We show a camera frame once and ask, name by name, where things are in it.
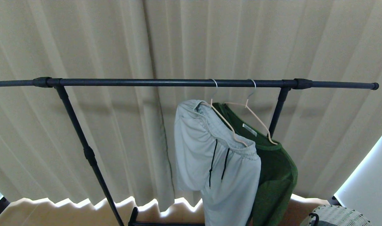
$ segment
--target green shirt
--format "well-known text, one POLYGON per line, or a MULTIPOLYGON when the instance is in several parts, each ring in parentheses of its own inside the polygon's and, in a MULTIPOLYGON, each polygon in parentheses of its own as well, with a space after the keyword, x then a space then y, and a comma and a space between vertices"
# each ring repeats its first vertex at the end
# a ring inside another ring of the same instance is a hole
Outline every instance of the green shirt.
POLYGON ((243 122, 226 104, 214 103, 214 107, 238 135, 255 141, 261 158, 259 186, 252 209, 253 225, 277 226, 297 183, 297 167, 279 142, 275 141, 278 145, 270 143, 265 135, 243 122), (243 123, 257 135, 243 127, 243 123))

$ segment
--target woven basket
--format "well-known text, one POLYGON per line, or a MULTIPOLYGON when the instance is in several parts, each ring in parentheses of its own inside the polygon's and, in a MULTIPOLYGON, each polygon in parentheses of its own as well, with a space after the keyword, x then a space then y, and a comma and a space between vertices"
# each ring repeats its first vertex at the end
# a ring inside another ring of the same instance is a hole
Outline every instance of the woven basket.
POLYGON ((342 206, 319 206, 300 226, 372 226, 362 214, 342 206))

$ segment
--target clothing label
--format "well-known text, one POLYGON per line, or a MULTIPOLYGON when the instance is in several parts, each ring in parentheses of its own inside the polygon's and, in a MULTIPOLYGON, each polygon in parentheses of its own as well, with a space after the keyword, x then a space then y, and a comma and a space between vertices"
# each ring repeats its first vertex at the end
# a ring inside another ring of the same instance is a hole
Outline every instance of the clothing label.
POLYGON ((251 129, 251 127, 247 126, 245 123, 242 124, 242 127, 244 127, 246 130, 248 130, 254 136, 257 136, 257 132, 255 130, 251 129))

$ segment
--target clothes rack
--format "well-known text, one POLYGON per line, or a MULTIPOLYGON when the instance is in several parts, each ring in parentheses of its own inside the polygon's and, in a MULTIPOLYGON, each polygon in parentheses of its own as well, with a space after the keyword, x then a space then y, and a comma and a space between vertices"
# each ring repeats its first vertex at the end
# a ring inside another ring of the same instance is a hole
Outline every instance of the clothes rack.
MULTIPOLYGON (((377 90, 378 83, 348 83, 348 82, 322 82, 312 81, 303 78, 294 80, 254 80, 257 87, 280 88, 278 101, 270 122, 269 132, 273 136, 277 121, 279 120, 283 104, 286 101, 287 94, 291 89, 308 89, 308 88, 346 88, 346 89, 370 89, 377 90)), ((217 87, 254 87, 251 80, 216 80, 217 87)), ((106 196, 106 199, 116 217, 120 226, 124 223, 117 212, 115 203, 105 183, 105 180, 99 170, 98 163, 92 148, 88 145, 86 137, 82 131, 81 125, 77 119, 69 96, 65 90, 65 86, 183 86, 183 87, 216 87, 212 80, 204 79, 77 79, 77 78, 51 78, 40 77, 33 80, 12 80, 0 81, 0 87, 11 86, 36 86, 42 88, 54 87, 61 98, 67 114, 70 117, 72 125, 82 144, 84 155, 88 163, 93 169, 96 178, 106 196)), ((132 211, 128 226, 135 225, 165 225, 165 226, 201 226, 203 223, 153 223, 153 222, 137 222, 138 209, 135 207, 132 211)))

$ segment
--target curtain fold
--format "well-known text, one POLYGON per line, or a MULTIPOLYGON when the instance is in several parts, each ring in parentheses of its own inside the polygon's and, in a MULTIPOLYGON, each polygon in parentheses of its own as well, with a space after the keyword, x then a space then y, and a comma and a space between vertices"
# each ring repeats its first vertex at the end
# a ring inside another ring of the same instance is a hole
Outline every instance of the curtain fold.
MULTIPOLYGON (((0 80, 41 76, 378 82, 287 97, 274 139, 298 167, 294 193, 328 199, 382 135, 382 1, 0 1, 0 80)), ((176 189, 173 125, 181 101, 214 88, 66 89, 115 202, 199 201, 176 189)), ((250 91, 219 88, 214 101, 250 91)), ((278 93, 249 101, 267 126, 278 93)), ((0 191, 10 202, 104 198, 55 90, 0 88, 0 191)))

